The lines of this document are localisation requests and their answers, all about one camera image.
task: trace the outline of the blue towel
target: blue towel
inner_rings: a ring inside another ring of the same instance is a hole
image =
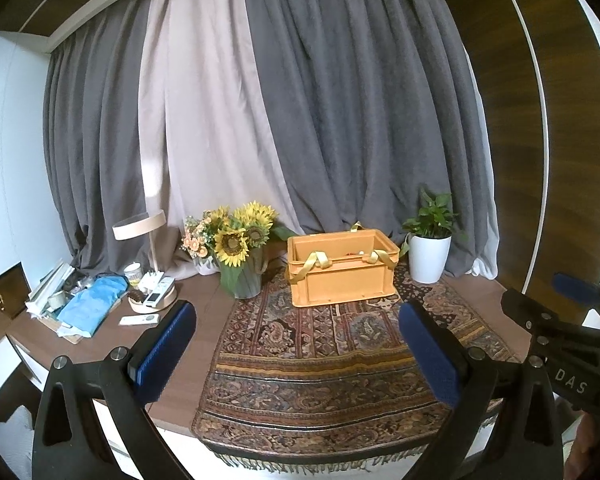
[[[119,276],[98,278],[67,303],[58,319],[93,336],[116,300],[126,291],[126,280]]]

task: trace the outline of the yellow handle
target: yellow handle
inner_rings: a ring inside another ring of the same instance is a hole
[[[371,256],[366,259],[366,262],[373,265],[378,260],[384,263],[389,270],[394,270],[395,266],[397,265],[397,263],[389,257],[389,254],[382,249],[375,249],[371,251]]]
[[[360,222],[356,222],[355,224],[353,224],[351,226],[351,232],[355,233],[357,232],[358,229],[364,229],[362,227],[362,224]],[[371,252],[371,256],[368,257],[368,259],[366,259],[365,261],[368,264],[374,264],[376,263],[378,260],[380,260],[382,263],[384,263],[389,270],[394,270],[395,266],[397,265],[396,262],[394,262],[390,257],[389,254],[387,254],[386,251],[383,251],[382,249],[376,249],[375,251]]]
[[[295,276],[291,275],[291,273],[289,272],[289,267],[287,266],[286,278],[289,280],[289,283],[291,283],[291,285],[295,285],[297,282],[304,280],[304,277],[309,273],[311,269],[314,268],[314,265],[316,263],[321,269],[328,269],[329,267],[331,267],[331,261],[327,258],[327,255],[322,251],[315,251],[309,254],[309,257],[306,259],[304,266],[302,266],[302,269],[300,269],[300,271]]]

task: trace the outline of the lamp shade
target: lamp shade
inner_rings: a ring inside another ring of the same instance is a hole
[[[166,223],[167,219],[164,217],[162,209],[152,215],[149,213],[140,213],[115,224],[113,226],[113,235],[116,240],[129,240],[129,238],[150,233]]]

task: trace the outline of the blue foam pad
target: blue foam pad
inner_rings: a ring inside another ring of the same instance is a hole
[[[196,331],[196,309],[185,303],[138,367],[134,395],[140,404],[155,402]]]
[[[413,353],[429,387],[440,402],[454,408],[460,401],[460,377],[453,363],[424,325],[413,305],[403,303],[398,315],[400,333]]]
[[[597,285],[593,283],[584,282],[561,272],[554,274],[551,283],[556,292],[576,303],[582,305],[600,304],[600,292]]]

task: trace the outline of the wooden table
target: wooden table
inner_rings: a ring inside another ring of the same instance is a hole
[[[160,399],[148,405],[149,416],[159,428],[191,435],[191,423],[218,338],[235,301],[219,284],[219,274],[198,275],[176,282],[178,298],[190,301],[196,307],[198,324]],[[84,338],[75,345],[58,337],[38,320],[31,319],[26,312],[11,323],[7,335],[18,350],[48,370],[59,355],[69,356],[74,363],[83,363],[102,360],[117,346],[130,348],[148,328],[147,325],[118,326],[121,317],[134,314],[124,299],[92,338]]]

